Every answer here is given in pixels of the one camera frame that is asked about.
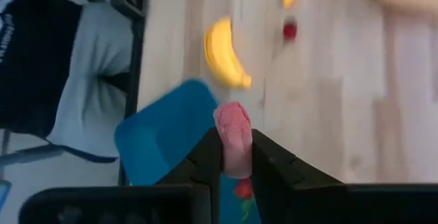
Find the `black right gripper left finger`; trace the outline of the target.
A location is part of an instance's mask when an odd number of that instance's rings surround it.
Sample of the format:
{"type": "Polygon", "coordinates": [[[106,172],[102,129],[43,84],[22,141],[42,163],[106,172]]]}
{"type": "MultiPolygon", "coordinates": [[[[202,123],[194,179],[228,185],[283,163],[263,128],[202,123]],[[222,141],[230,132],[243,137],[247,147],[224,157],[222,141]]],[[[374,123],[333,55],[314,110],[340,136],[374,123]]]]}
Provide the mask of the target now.
{"type": "Polygon", "coordinates": [[[210,128],[189,154],[157,184],[206,184],[218,186],[222,169],[222,142],[210,128]]]}

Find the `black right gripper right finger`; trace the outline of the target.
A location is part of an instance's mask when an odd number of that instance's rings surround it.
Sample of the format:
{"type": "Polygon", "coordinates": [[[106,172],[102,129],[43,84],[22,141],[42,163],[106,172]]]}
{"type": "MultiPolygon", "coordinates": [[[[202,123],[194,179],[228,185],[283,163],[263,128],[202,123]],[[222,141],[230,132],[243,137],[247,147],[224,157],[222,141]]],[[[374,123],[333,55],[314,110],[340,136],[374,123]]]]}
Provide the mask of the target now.
{"type": "Polygon", "coordinates": [[[330,223],[342,218],[343,183],[257,129],[251,176],[262,224],[330,223]]]}

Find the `pink toy fruit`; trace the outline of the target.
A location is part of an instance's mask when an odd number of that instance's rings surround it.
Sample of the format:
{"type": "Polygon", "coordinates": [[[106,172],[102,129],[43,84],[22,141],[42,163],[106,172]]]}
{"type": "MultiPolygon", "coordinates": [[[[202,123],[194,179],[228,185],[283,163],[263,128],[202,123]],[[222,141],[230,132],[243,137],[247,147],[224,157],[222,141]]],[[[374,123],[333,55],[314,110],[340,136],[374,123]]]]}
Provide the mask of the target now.
{"type": "Polygon", "coordinates": [[[234,179],[250,177],[253,136],[247,111],[238,102],[223,103],[213,116],[222,141],[222,172],[234,179]]]}

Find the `red toy strawberry green leaves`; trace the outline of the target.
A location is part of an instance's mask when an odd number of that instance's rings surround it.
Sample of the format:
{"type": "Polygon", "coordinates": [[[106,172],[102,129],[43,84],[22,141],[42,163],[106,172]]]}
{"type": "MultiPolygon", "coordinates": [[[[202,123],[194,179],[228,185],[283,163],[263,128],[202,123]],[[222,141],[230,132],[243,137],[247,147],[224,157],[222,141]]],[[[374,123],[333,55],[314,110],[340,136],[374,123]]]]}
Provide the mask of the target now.
{"type": "Polygon", "coordinates": [[[241,203],[241,221],[244,222],[250,215],[253,205],[253,185],[250,178],[240,179],[234,189],[234,195],[241,203]]]}

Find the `large yellow toy banana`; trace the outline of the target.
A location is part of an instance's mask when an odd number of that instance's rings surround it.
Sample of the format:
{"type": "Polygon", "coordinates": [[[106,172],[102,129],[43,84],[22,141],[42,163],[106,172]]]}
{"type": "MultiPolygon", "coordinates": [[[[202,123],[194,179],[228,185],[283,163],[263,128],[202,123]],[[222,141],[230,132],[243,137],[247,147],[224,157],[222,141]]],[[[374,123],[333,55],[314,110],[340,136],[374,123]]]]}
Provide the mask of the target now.
{"type": "Polygon", "coordinates": [[[229,88],[250,88],[252,77],[246,73],[233,49],[231,18],[216,21],[205,34],[204,52],[213,76],[229,88]]]}

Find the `dark red toy berry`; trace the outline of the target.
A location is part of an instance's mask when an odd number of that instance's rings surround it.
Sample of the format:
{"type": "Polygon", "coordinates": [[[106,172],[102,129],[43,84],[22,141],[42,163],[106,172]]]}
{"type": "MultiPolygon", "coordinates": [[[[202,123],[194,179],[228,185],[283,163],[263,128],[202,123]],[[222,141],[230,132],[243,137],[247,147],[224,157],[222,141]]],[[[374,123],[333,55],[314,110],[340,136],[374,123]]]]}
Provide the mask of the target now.
{"type": "Polygon", "coordinates": [[[296,21],[286,21],[283,25],[283,39],[293,41],[296,38],[298,27],[296,21]]]}

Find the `blue plastic tupperware container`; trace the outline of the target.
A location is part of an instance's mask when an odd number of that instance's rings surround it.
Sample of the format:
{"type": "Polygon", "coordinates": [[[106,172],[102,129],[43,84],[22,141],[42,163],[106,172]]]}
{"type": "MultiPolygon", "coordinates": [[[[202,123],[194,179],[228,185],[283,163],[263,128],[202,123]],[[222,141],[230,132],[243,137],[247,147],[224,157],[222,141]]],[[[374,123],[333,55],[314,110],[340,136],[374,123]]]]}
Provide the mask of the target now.
{"type": "Polygon", "coordinates": [[[249,217],[241,221],[237,180],[222,169],[218,186],[157,184],[215,127],[217,106],[207,85],[190,79],[116,128],[115,143],[131,184],[158,186],[163,195],[152,210],[153,224],[261,224],[254,200],[249,217]]]}

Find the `person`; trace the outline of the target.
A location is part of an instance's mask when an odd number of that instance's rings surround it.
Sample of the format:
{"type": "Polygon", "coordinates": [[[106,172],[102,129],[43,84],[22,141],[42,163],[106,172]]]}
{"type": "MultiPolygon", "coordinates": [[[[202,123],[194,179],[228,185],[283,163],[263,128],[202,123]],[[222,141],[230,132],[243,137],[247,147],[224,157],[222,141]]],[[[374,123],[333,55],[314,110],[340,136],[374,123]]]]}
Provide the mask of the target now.
{"type": "Polygon", "coordinates": [[[0,129],[116,159],[132,46],[108,3],[0,0],[0,129]]]}

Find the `black metal rig frame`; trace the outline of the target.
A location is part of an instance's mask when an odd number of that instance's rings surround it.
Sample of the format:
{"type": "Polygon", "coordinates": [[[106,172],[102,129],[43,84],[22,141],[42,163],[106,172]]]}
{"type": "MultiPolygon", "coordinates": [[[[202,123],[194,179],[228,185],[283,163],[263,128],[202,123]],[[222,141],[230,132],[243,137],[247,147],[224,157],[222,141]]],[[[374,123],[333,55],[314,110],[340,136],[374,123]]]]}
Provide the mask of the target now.
{"type": "Polygon", "coordinates": [[[125,119],[137,112],[140,72],[142,66],[142,50],[144,42],[144,19],[132,21],[133,44],[131,50],[131,65],[129,69],[129,86],[125,105],[125,119]]]}

